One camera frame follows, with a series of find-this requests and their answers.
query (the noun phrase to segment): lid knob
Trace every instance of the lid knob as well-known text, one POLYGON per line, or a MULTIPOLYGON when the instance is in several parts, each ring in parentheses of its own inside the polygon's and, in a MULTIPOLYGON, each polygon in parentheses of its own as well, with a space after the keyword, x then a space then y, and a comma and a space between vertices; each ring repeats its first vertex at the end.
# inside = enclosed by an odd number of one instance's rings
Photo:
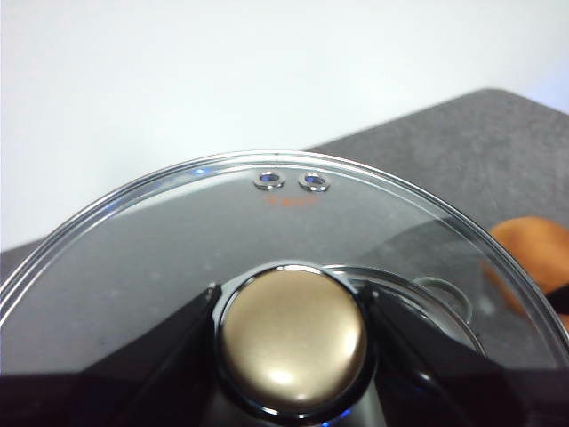
POLYGON ((226 307, 221 348, 249 399, 307 413, 340 396, 365 359, 365 323, 338 280, 305 266, 251 278, 226 307))

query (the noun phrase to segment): gray surface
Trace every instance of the gray surface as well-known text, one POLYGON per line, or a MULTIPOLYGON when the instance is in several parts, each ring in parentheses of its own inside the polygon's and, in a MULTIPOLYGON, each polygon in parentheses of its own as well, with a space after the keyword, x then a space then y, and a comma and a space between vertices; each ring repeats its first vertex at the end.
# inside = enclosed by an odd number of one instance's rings
POLYGON ((524 215, 569 226, 569 116, 513 93, 474 92, 311 151, 393 173, 484 228, 524 215))

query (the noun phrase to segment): white wall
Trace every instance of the white wall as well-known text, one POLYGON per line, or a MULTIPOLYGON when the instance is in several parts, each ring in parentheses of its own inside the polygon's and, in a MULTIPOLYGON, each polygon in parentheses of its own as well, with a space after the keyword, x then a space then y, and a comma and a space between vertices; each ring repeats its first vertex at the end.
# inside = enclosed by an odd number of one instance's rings
POLYGON ((500 87, 569 112, 569 2, 3 0, 2 249, 157 168, 500 87))

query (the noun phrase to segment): blue light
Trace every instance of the blue light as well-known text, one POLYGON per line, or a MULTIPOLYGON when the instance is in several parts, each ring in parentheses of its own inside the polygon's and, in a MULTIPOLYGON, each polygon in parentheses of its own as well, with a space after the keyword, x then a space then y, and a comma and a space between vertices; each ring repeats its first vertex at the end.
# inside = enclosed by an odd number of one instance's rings
POLYGON ((191 171, 194 175, 203 175, 204 173, 208 173, 210 172, 209 169, 202 169, 201 167, 199 169, 196 169, 194 171, 191 171))

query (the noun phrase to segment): glass lid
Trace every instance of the glass lid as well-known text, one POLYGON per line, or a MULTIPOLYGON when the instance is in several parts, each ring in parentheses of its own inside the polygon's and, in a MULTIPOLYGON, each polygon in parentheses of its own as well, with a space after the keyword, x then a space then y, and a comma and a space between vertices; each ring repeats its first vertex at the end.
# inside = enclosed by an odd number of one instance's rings
POLYGON ((505 367, 569 365, 537 287, 464 215, 365 165, 263 151, 152 173, 55 230, 2 284, 2 374, 85 369, 211 283, 281 260, 383 286, 505 367))

